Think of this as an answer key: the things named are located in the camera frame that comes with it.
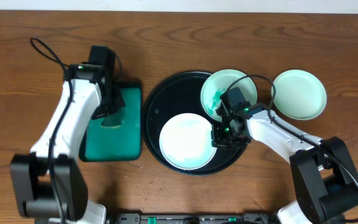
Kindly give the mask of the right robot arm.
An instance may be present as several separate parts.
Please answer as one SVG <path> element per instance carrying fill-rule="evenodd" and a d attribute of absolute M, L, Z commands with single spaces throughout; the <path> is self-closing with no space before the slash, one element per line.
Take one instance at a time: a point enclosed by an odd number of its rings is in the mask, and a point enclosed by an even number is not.
<path fill-rule="evenodd" d="M 358 172 L 344 141 L 309 135 L 264 105 L 220 106 L 213 145 L 261 142 L 291 167 L 296 200 L 276 213 L 279 223 L 358 223 Z"/>

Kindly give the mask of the mint green plate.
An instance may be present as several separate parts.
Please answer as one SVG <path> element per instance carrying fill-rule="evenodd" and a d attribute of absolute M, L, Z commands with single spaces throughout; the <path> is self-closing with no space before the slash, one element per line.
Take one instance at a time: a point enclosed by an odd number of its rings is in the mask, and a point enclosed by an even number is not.
<path fill-rule="evenodd" d="M 221 121 L 220 116 L 216 113 L 216 110 L 221 104 L 220 96 L 233 82 L 244 76 L 246 76 L 246 74 L 241 71 L 225 69 L 215 72 L 207 78 L 201 88 L 200 94 L 201 105 L 207 115 L 215 121 Z M 257 88 L 251 78 L 240 80 L 233 86 L 233 88 L 235 87 L 239 87 L 247 101 L 249 101 L 252 105 L 256 104 Z"/>
<path fill-rule="evenodd" d="M 304 70 L 287 70 L 273 81 L 277 109 L 289 118 L 309 120 L 325 109 L 327 94 L 321 81 Z"/>

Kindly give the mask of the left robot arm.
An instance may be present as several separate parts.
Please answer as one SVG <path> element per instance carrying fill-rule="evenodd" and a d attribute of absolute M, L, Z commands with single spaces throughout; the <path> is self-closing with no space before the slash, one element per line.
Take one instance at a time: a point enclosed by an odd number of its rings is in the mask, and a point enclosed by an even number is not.
<path fill-rule="evenodd" d="M 28 154 L 16 154 L 10 173 L 19 214 L 43 223 L 105 223 L 107 209 L 88 198 L 78 167 L 91 119 L 113 114 L 119 88 L 109 65 L 71 64 L 58 106 Z"/>

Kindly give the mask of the green scrubbing sponge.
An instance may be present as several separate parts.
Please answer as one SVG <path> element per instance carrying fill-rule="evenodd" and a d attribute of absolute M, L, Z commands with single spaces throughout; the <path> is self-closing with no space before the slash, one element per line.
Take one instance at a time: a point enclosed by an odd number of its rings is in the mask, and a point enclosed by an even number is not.
<path fill-rule="evenodd" d="M 122 115 L 120 113 L 109 114 L 106 116 L 101 126 L 104 128 L 119 128 L 122 124 Z"/>

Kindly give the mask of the white plate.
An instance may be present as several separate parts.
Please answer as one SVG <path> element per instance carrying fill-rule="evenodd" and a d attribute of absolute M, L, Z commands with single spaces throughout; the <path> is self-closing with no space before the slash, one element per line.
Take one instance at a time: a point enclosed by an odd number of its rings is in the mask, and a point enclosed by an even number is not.
<path fill-rule="evenodd" d="M 164 159 L 182 170 L 206 166 L 217 151 L 211 144 L 211 131 L 211 123 L 198 114 L 182 113 L 170 118 L 158 140 Z"/>

